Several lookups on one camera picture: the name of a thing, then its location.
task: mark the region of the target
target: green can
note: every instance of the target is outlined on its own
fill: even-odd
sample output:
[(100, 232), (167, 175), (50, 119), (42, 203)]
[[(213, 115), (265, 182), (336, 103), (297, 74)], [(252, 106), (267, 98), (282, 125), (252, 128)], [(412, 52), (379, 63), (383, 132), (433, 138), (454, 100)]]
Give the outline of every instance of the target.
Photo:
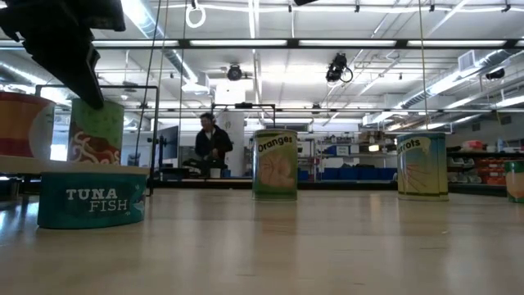
[(524, 161), (506, 161), (504, 170), (508, 200), (524, 203)]
[(146, 175), (42, 173), (38, 225), (93, 229), (142, 221)]
[(73, 100), (67, 161), (120, 165), (124, 107), (104, 102), (101, 110)]
[(448, 201), (447, 159), (443, 133), (397, 138), (399, 199)]
[(295, 201), (297, 180), (296, 131), (264, 129), (255, 132), (253, 198)]

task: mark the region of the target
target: black jacket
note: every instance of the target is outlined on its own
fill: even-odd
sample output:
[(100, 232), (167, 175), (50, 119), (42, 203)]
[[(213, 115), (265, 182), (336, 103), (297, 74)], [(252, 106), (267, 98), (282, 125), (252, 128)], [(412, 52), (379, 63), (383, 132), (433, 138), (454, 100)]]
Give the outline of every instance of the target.
[(216, 148), (219, 150), (219, 159), (223, 160), (226, 157), (226, 152), (233, 150), (233, 144), (229, 140), (227, 132), (215, 125), (215, 131), (211, 135), (211, 140), (206, 136), (206, 132), (202, 129), (196, 135), (195, 152), (200, 157), (206, 157), (211, 154), (211, 151)]

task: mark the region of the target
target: hanging ring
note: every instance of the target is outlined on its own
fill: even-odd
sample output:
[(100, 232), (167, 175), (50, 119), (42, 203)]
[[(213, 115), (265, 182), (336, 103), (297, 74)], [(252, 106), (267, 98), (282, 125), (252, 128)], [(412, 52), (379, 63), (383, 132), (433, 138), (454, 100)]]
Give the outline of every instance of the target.
[[(201, 18), (196, 24), (193, 23), (191, 19), (189, 18), (192, 11), (199, 11), (201, 13)], [(204, 8), (197, 7), (194, 9), (186, 9), (186, 24), (188, 27), (196, 29), (204, 25), (204, 22), (206, 22), (206, 10), (204, 10)]]

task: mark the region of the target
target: teal can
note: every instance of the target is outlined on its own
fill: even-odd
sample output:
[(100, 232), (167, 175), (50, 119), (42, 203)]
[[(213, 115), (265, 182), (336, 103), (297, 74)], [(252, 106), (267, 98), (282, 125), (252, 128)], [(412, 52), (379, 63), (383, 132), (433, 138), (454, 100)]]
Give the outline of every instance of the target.
[(397, 138), (399, 198), (448, 201), (445, 134), (416, 133)]
[(145, 175), (42, 173), (38, 225), (92, 229), (142, 221)]

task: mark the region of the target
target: security camera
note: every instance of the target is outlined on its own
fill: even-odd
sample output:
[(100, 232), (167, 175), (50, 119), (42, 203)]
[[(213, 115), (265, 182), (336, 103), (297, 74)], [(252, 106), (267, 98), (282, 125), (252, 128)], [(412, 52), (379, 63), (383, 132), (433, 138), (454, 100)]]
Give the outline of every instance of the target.
[[(346, 73), (350, 74), (349, 79), (344, 79)], [(328, 83), (336, 83), (339, 80), (344, 83), (349, 83), (353, 79), (353, 71), (347, 66), (347, 58), (345, 53), (337, 53), (332, 63), (329, 64), (326, 81)]]
[(228, 70), (228, 79), (230, 81), (238, 81), (242, 79), (242, 70), (239, 65), (231, 65)]

